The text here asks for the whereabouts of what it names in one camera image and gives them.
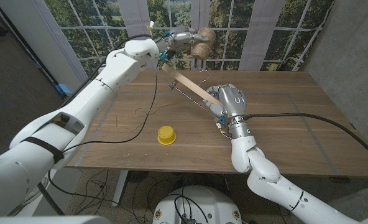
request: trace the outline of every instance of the foliage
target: foliage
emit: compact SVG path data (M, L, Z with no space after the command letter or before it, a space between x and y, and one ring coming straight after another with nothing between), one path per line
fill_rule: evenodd
M45 0L59 26L78 26L79 22L66 0Z
M246 39L246 30L228 32L228 43L225 59L241 59L242 49Z
M316 28L318 27L325 14L332 4L333 0L311 0L310 6L305 14L305 18L301 24L301 28ZM303 14L307 0L286 0L281 11L277 27L298 27L301 15ZM288 47L293 37L295 40L287 57L300 58L306 46L310 42L315 31L300 31L295 36L295 31L275 30L270 41L269 49L265 56L266 60L283 60L288 51ZM310 48L307 50L305 57L308 55ZM292 70L296 62L286 60L278 66L279 70ZM274 68L272 65L263 65L262 70Z
M221 70L222 62L206 62L207 70Z
M184 10L177 13L172 12L172 23L176 26L191 27L191 4L186 3Z
M301 28L315 28L318 27L325 18L326 12L332 5L333 0L312 0Z
M124 27L124 21L121 16L119 4L111 0L95 0L99 10L98 15L92 0L71 0L75 11L84 26L106 26ZM326 11L333 0L311 0L310 6L305 14L301 28L312 29L318 27L326 14ZM57 24L61 27L80 26L73 10L67 0L45 0L50 12L54 16ZM286 0L280 13L277 27L297 27L303 14L307 0ZM191 25L191 1L190 0L147 0L150 19L155 22L155 27L165 29L154 29L153 34L160 37L166 30L172 26L190 26ZM168 6L171 10L171 21L168 15ZM253 10L254 0L234 0L231 17L231 28L248 27ZM228 28L229 12L231 0L211 0L209 26L218 28ZM108 36L113 45L122 39L127 38L127 32L124 29L63 29L67 40L78 58L96 56L90 42L90 39L100 56L105 56L112 50ZM213 45L213 51L210 53L212 59L237 59L238 61L225 61L223 70L235 70L239 66L244 41L246 39L246 30L217 30L216 41ZM283 60L285 54L287 57L300 58L308 45L315 31L300 31L295 36L295 31L275 30L270 41L266 54L266 60ZM288 51L288 47L295 36L293 45ZM226 48L225 58L223 58L224 46ZM305 52L304 58L309 54L310 49ZM175 66L177 69L190 69L190 61L179 60L180 58L190 58L185 52L180 52L175 57ZM86 72L91 72L91 68L97 66L99 60L81 60L81 64ZM262 70L291 70L296 61L286 60L284 63L263 63ZM206 62L206 68L220 70L222 62Z
M78 58L96 56L82 29L64 29L62 31Z
M211 0L209 27L228 27L231 0Z
M261 66L260 71L276 71L278 66L279 66L279 63L264 62L263 66Z
M223 70L235 71L235 70L238 70L238 67L239 67L239 61L224 62Z
M232 7L230 27L248 27L251 21L254 0L235 0Z
M306 4L307 0L286 0L276 26L296 28Z
M155 27L170 27L166 0L147 0L149 19Z
M89 60L82 60L80 61L82 64L83 69L85 70L86 74L89 76L93 72L94 68L97 67L99 64L98 59L89 59Z

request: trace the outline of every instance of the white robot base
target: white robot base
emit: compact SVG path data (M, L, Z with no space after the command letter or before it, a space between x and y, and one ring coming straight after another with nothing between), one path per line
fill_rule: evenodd
M187 224L242 223L241 214L236 204L229 197L211 187L192 185L168 194L158 203L152 223L184 223L177 210Z

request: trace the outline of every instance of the window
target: window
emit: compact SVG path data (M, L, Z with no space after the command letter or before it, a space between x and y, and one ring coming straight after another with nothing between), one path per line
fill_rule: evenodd
M262 71L297 71L310 53L333 0L286 0Z
M87 75L127 38L117 0L45 0Z
M254 0L211 0L209 27L216 34L208 70L238 70Z
M152 33L162 36L171 27L191 26L191 0L147 0L149 18L154 21ZM182 50L170 64L177 70L191 70L191 55Z
M298 70L322 30L334 0L286 0L261 70ZM115 45L127 38L117 0L45 0L50 12L89 75ZM255 0L210 0L209 28L214 42L206 69L237 70ZM176 26L191 26L191 0L147 0L153 35ZM189 52L169 64L190 70Z

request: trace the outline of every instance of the wooden plank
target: wooden plank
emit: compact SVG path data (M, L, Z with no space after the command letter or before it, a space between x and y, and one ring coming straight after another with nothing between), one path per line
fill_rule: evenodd
M195 83L204 73L180 71ZM175 172L235 172L231 164L231 142L202 108L168 89L172 78L159 71L158 95L147 123L138 138L125 144L88 146L80 167ZM300 110L333 119L356 130L332 101L303 72L222 72L211 71L202 85L233 83L246 93L248 113L290 113ZM179 89L202 105L202 99L180 83ZM149 109L155 88L155 71L142 72L119 92L112 110L94 140L122 141L137 134ZM93 135L104 113L100 113L88 134ZM323 150L341 175L368 177L368 152L342 130L318 121L305 119ZM328 161L299 117L252 118L248 121L257 145L281 173L289 175L332 176ZM170 125L177 140L170 146L157 141L157 131ZM75 166L78 155L68 166Z

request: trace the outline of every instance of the wooden stick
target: wooden stick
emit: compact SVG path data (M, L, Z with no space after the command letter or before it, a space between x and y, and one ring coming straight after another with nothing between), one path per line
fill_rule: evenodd
M176 79L180 83L187 86L190 90L198 94L198 96L202 97L203 99L208 100L217 105L222 105L220 101L218 101L216 98L214 98L209 93L204 91L201 87L193 83L191 80L189 80L187 77L182 75L180 72L174 70L168 64L164 63L164 65L162 66L162 70L165 71L167 74L171 75L174 79Z

